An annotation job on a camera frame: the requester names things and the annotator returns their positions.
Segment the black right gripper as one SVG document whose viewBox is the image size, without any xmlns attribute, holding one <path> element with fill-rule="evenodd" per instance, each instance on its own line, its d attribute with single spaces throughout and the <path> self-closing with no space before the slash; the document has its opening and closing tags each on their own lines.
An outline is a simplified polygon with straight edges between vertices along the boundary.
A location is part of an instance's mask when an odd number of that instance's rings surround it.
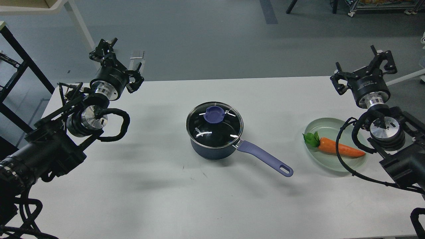
<svg viewBox="0 0 425 239">
<path fill-rule="evenodd" d="M 398 72 L 392 52 L 390 50 L 376 50 L 370 46 L 373 59 L 361 68 L 356 79 L 354 73 L 344 72 L 339 62 L 336 62 L 336 72 L 330 77 L 334 89 L 339 95 L 351 90 L 355 103 L 359 108 L 368 109 L 376 104 L 384 104 L 390 98 L 389 89 L 383 79 L 383 75 L 396 74 Z"/>
</svg>

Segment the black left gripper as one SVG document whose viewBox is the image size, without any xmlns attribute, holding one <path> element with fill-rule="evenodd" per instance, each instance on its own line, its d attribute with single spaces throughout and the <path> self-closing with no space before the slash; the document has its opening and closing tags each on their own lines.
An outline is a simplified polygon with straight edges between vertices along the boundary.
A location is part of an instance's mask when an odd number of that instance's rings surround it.
<svg viewBox="0 0 425 239">
<path fill-rule="evenodd" d="M 144 77 L 140 73 L 142 62 L 137 65 L 136 70 L 128 70 L 117 59 L 113 49 L 117 41 L 117 38 L 112 39 L 111 43 L 101 39 L 97 47 L 89 53 L 91 60 L 101 64 L 94 79 L 90 82 L 90 88 L 95 93 L 106 96 L 109 101 L 118 100 L 125 87 L 129 93 L 138 91 L 144 82 Z M 129 83 L 129 78 L 133 78 L 134 82 Z"/>
</svg>

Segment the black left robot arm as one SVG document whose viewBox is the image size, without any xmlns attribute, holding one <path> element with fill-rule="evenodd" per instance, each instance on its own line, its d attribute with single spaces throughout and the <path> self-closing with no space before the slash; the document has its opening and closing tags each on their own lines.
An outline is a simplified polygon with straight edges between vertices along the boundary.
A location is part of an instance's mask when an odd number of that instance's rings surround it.
<svg viewBox="0 0 425 239">
<path fill-rule="evenodd" d="M 38 179 L 48 183 L 68 174 L 84 162 L 84 151 L 96 140 L 116 142 L 126 135 L 129 114 L 109 104 L 125 89 L 137 91 L 144 77 L 142 63 L 131 70 L 117 59 L 113 49 L 117 40 L 101 39 L 90 52 L 90 59 L 100 63 L 90 86 L 59 83 L 62 107 L 36 122 L 25 137 L 25 147 L 1 160 L 1 235 L 6 238 L 53 239 L 35 223 L 43 205 L 29 198 L 31 187 Z"/>
</svg>

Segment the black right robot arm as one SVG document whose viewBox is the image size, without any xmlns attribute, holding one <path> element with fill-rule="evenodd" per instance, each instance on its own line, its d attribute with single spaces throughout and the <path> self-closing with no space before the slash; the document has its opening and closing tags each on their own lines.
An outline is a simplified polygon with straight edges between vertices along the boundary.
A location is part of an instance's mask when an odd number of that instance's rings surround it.
<svg viewBox="0 0 425 239">
<path fill-rule="evenodd" d="M 399 107 L 389 107 L 389 89 L 383 79 L 386 74 L 396 74 L 397 68 L 390 50 L 376 50 L 370 63 L 354 72 L 345 72 L 336 62 L 336 71 L 330 80 L 343 95 L 351 90 L 357 107 L 366 112 L 358 119 L 349 118 L 336 138 L 336 155 L 342 166 L 360 179 L 387 187 L 424 195 L 425 183 L 425 129 L 424 123 Z M 349 167 L 341 158 L 339 140 L 348 125 L 352 124 L 352 141 L 366 153 L 378 153 L 380 165 L 393 180 L 379 181 L 362 175 Z"/>
</svg>

